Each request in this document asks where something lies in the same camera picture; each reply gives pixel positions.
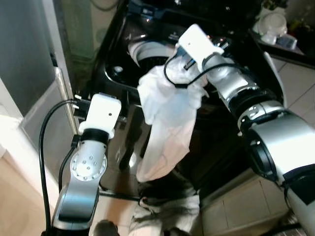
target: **beige floor tile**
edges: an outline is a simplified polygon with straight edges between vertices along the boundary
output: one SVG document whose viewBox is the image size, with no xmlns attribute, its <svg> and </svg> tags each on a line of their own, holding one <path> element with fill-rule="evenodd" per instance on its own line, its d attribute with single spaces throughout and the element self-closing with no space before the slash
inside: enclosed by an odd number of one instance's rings
<svg viewBox="0 0 315 236">
<path fill-rule="evenodd" d="M 227 229 L 223 201 L 219 201 L 202 211 L 204 235 L 210 235 Z"/>
<path fill-rule="evenodd" d="M 120 236 L 128 236 L 129 227 L 119 225 L 118 226 L 118 233 L 119 233 Z"/>
<path fill-rule="evenodd" d="M 314 70 L 292 63 L 285 64 L 279 75 L 289 106 L 315 83 Z"/>
<path fill-rule="evenodd" d="M 277 71 L 280 71 L 281 68 L 284 66 L 285 64 L 285 61 L 283 60 L 278 60 L 278 59 L 275 59 L 275 58 L 272 58 L 272 61 L 277 69 Z"/>
<path fill-rule="evenodd" d="M 289 109 L 299 116 L 305 115 L 314 107 L 315 88 L 311 88 L 303 96 L 301 96 Z"/>
<path fill-rule="evenodd" d="M 44 210 L 26 194 L 39 197 L 8 163 L 0 161 L 0 235 L 40 235 L 45 227 Z"/>
<path fill-rule="evenodd" d="M 229 228 L 262 220 L 270 214 L 259 181 L 224 197 L 224 209 Z"/>
<path fill-rule="evenodd" d="M 92 235 L 95 225 L 103 219 L 110 220 L 119 227 L 125 226 L 129 228 L 132 214 L 137 204 L 135 201 L 101 196 L 97 204 L 89 235 Z"/>
<path fill-rule="evenodd" d="M 263 179 L 260 182 L 270 213 L 278 214 L 281 212 L 286 212 L 288 208 L 284 201 L 284 193 L 271 181 Z"/>
</svg>

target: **tile floor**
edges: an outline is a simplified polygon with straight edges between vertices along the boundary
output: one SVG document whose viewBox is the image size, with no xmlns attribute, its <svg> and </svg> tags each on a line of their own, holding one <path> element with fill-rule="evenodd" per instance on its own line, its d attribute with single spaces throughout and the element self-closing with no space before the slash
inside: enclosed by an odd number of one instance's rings
<svg viewBox="0 0 315 236">
<path fill-rule="evenodd" d="M 283 192 L 274 183 L 257 177 L 203 209 L 204 235 L 230 235 L 231 232 L 260 235 L 273 227 L 286 212 Z M 240 228 L 247 233 L 240 233 Z"/>
<path fill-rule="evenodd" d="M 39 236 L 44 228 L 42 197 L 0 157 L 0 235 Z"/>
<path fill-rule="evenodd" d="M 132 214 L 138 202 L 114 199 L 105 196 L 99 198 L 90 236 L 93 235 L 95 225 L 102 219 L 112 221 L 118 227 L 120 236 L 127 236 Z"/>
<path fill-rule="evenodd" d="M 291 106 L 315 84 L 314 70 L 286 63 L 279 72 L 288 105 Z"/>
</svg>

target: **white plastic housing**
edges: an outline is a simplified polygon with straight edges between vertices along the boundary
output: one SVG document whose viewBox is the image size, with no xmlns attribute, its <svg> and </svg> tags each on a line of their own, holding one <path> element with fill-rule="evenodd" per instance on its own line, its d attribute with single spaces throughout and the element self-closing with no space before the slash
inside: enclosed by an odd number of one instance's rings
<svg viewBox="0 0 315 236">
<path fill-rule="evenodd" d="M 178 43 L 196 61 L 200 72 L 205 58 L 213 53 L 224 53 L 222 48 L 213 45 L 197 24 L 190 26 L 179 38 Z"/>
<path fill-rule="evenodd" d="M 87 119 L 80 124 L 79 132 L 83 133 L 85 129 L 100 129 L 107 132 L 112 139 L 121 108 L 119 100 L 103 94 L 95 94 L 91 100 Z"/>
</svg>

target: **gray wall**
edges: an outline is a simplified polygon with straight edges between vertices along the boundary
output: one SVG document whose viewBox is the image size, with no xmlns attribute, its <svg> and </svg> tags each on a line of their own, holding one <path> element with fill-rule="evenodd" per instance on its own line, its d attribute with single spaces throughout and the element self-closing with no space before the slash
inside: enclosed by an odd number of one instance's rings
<svg viewBox="0 0 315 236">
<path fill-rule="evenodd" d="M 39 0 L 0 0 L 0 77 L 24 116 L 55 79 Z"/>
</svg>

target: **metal panel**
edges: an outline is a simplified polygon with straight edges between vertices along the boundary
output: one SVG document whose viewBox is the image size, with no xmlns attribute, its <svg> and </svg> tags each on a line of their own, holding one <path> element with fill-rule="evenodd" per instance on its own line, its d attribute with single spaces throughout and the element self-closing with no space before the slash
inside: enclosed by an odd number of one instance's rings
<svg viewBox="0 0 315 236">
<path fill-rule="evenodd" d="M 0 76 L 24 116 L 55 79 L 38 0 L 0 0 Z"/>
<path fill-rule="evenodd" d="M 58 102 L 62 100 L 56 82 L 47 89 L 44 95 L 32 107 L 30 112 L 24 117 L 21 127 L 27 133 L 33 146 L 38 150 L 38 137 L 40 127 L 47 112 Z M 60 165 L 70 150 L 70 144 L 73 137 L 73 130 L 67 118 L 65 107 L 59 108 L 51 117 L 45 132 L 44 139 L 44 157 L 45 165 L 58 179 Z M 65 168 L 64 179 L 69 178 L 69 167 Z"/>
</svg>

